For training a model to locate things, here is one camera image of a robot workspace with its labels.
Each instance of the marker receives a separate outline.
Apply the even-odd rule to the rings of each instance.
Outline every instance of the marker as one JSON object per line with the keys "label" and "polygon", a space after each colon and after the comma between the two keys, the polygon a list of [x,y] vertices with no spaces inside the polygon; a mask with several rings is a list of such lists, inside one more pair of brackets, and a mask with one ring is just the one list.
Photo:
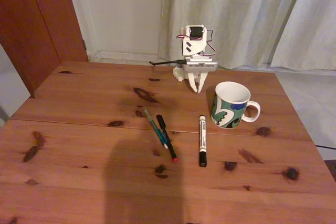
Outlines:
{"label": "marker", "polygon": [[145,113],[145,116],[147,117],[148,121],[151,123],[151,125],[152,125],[155,133],[159,137],[159,140],[160,140],[161,144],[166,149],[168,149],[168,146],[166,144],[166,138],[164,137],[164,135],[162,134],[162,132],[158,129],[157,125],[154,123],[153,117],[150,115],[150,113],[148,112],[148,110],[146,108],[144,108],[144,113]]}
{"label": "marker", "polygon": [[200,139],[200,149],[199,149],[199,166],[206,167],[206,125],[205,116],[200,115],[199,117],[199,139]]}
{"label": "marker", "polygon": [[168,133],[166,131],[166,124],[164,123],[162,115],[156,115],[156,119],[158,120],[160,128],[162,129],[162,133],[166,138],[166,143],[167,143],[168,149],[170,151],[170,155],[172,156],[173,162],[176,163],[178,161],[178,159],[177,159],[177,156],[174,152],[174,148],[172,146],[172,143],[170,142]]}

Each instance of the green patterned mug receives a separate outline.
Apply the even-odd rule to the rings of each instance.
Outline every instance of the green patterned mug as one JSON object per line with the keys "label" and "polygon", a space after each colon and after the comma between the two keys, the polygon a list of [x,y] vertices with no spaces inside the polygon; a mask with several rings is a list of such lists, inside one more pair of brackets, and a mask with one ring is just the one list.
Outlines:
{"label": "green patterned mug", "polygon": [[[216,86],[214,106],[211,112],[211,120],[218,127],[231,129],[237,127],[241,120],[254,122],[260,115],[260,105],[250,101],[251,93],[243,85],[237,82],[225,81]],[[249,118],[244,115],[248,106],[257,108],[256,116]]]}

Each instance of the mug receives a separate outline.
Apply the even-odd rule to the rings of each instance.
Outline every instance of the mug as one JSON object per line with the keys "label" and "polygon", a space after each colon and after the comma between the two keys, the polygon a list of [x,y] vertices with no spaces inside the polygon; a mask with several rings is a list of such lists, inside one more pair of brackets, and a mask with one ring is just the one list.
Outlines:
{"label": "mug", "polygon": [[[251,93],[243,85],[237,82],[225,81],[216,86],[214,106],[211,112],[211,120],[218,127],[232,129],[237,127],[241,120],[254,122],[260,115],[260,105],[250,101]],[[249,118],[244,115],[248,106],[257,108],[256,116]]]}

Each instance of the wall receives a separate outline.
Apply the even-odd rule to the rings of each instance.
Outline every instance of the wall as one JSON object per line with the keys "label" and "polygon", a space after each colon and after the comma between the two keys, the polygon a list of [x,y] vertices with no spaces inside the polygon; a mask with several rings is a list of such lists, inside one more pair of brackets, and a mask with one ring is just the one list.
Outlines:
{"label": "wall", "polygon": [[0,45],[0,127],[29,96],[27,88]]}
{"label": "wall", "polygon": [[89,53],[157,55],[162,0],[72,0]]}

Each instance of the pen cap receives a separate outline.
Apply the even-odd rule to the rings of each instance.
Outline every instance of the pen cap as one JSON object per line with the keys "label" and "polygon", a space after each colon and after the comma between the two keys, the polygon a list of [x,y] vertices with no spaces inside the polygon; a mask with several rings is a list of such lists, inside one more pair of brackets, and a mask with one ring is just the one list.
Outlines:
{"label": "pen cap", "polygon": [[166,128],[166,124],[164,123],[162,115],[156,115],[156,119],[158,120],[160,128],[162,128],[162,129]]}

